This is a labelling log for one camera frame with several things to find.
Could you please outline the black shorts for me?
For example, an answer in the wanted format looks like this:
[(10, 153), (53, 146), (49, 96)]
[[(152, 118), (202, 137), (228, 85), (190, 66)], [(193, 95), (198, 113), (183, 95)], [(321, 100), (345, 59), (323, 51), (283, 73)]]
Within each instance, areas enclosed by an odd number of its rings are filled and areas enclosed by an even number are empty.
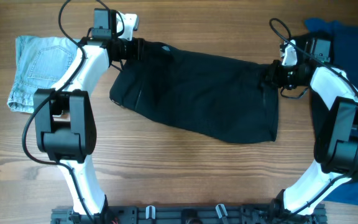
[(221, 141), (274, 141), (278, 91), (266, 64), (146, 42), (142, 60), (127, 60), (110, 100), (168, 126)]

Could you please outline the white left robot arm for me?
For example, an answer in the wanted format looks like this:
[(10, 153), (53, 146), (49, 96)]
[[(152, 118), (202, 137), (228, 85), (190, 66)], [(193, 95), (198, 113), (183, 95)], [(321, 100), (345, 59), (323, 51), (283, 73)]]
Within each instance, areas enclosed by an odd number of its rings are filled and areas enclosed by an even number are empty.
[(97, 130), (90, 94), (112, 62), (141, 60), (144, 44), (141, 38), (84, 37), (62, 79), (34, 94), (37, 147), (62, 172), (73, 198), (76, 222), (99, 219), (108, 211), (93, 165)]

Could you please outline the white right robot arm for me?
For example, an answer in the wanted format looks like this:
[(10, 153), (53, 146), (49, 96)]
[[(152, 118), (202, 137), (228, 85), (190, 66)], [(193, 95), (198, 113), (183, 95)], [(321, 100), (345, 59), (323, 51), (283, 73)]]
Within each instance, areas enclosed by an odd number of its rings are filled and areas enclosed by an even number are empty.
[(316, 135), (314, 160), (305, 173), (272, 200), (269, 218), (306, 216), (339, 186), (358, 178), (358, 89), (343, 71), (307, 63), (284, 67), (276, 60), (263, 79), (277, 87), (308, 86), (328, 113)]

